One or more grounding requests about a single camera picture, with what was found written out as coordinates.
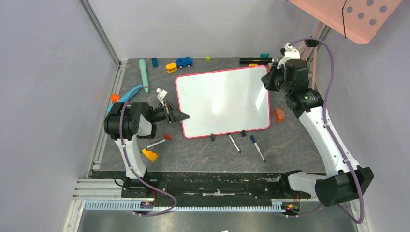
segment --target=red toy piece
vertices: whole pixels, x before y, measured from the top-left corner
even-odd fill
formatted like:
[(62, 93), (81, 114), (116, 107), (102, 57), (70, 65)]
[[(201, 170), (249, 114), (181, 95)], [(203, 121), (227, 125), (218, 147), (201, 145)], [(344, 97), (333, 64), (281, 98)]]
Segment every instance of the red toy piece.
[(164, 134), (164, 138), (166, 138), (167, 140), (171, 140), (172, 138), (169, 136), (169, 135), (167, 135), (167, 134)]

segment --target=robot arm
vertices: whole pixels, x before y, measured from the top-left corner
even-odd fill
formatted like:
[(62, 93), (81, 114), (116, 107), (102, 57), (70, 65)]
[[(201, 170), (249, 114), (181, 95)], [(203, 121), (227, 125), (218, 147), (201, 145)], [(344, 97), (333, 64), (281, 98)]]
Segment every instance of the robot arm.
[(373, 179), (370, 168), (361, 168), (343, 144), (331, 121), (323, 121), (323, 99), (308, 87), (308, 64), (300, 60), (299, 51), (288, 44), (281, 49), (284, 58), (272, 66), (262, 82), (269, 91), (284, 93), (287, 106), (294, 112), (313, 139), (324, 162), (326, 176), (292, 171), (282, 175), (287, 191), (303, 191), (317, 196), (326, 207), (358, 198), (352, 174), (331, 137), (329, 125), (358, 176), (364, 193)]
[(137, 138), (153, 139), (157, 133), (155, 122), (167, 120), (169, 123), (188, 119), (190, 116), (177, 110), (170, 101), (163, 104), (163, 107), (154, 109), (146, 102), (134, 102), (130, 108), (125, 108), (122, 122), (122, 137), (124, 138), (125, 150), (123, 151), (119, 136), (119, 122), (121, 109), (124, 103), (114, 103), (104, 120), (104, 130), (115, 141), (121, 152), (125, 163), (126, 176), (130, 179), (137, 179), (131, 168), (142, 178), (145, 177), (146, 167), (141, 160)]

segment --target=mint green toy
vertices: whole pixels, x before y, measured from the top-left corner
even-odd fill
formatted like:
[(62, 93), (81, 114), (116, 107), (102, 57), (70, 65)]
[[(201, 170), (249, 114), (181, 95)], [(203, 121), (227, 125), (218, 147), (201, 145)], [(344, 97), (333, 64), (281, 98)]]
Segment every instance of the mint green toy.
[[(149, 86), (148, 74), (146, 73), (146, 62), (145, 62), (145, 60), (141, 59), (138, 62), (138, 66), (140, 67), (140, 70), (141, 70), (142, 85), (143, 86)], [(145, 89), (145, 93), (149, 92), (149, 88), (144, 88), (144, 89)]]

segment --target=black cylinder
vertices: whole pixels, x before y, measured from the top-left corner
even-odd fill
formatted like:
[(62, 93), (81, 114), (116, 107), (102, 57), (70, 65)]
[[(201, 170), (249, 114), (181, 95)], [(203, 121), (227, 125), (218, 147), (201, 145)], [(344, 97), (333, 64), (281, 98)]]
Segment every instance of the black cylinder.
[(311, 109), (318, 106), (323, 106), (323, 99), (320, 93), (316, 90), (310, 89), (307, 92), (301, 92), (297, 94), (293, 94), (293, 97), (298, 99), (299, 107), (302, 106), (302, 102), (304, 102), (305, 107)]
[(246, 57), (239, 58), (239, 64), (268, 64), (272, 62), (272, 58), (261, 58), (261, 57)]

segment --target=white wall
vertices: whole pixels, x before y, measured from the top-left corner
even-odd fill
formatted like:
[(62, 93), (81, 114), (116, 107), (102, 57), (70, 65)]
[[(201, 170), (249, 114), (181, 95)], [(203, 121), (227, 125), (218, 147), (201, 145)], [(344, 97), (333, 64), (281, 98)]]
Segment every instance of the white wall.
[(115, 71), (79, 1), (0, 1), (0, 231), (62, 231)]
[(90, 0), (120, 59), (278, 54), (318, 21), (285, 0)]
[[(335, 55), (329, 114), (350, 152), (375, 178), (365, 194), (375, 232), (409, 231), (410, 2), (403, 1), (368, 45), (331, 31)], [(329, 81), (324, 48), (318, 59), (321, 93)]]

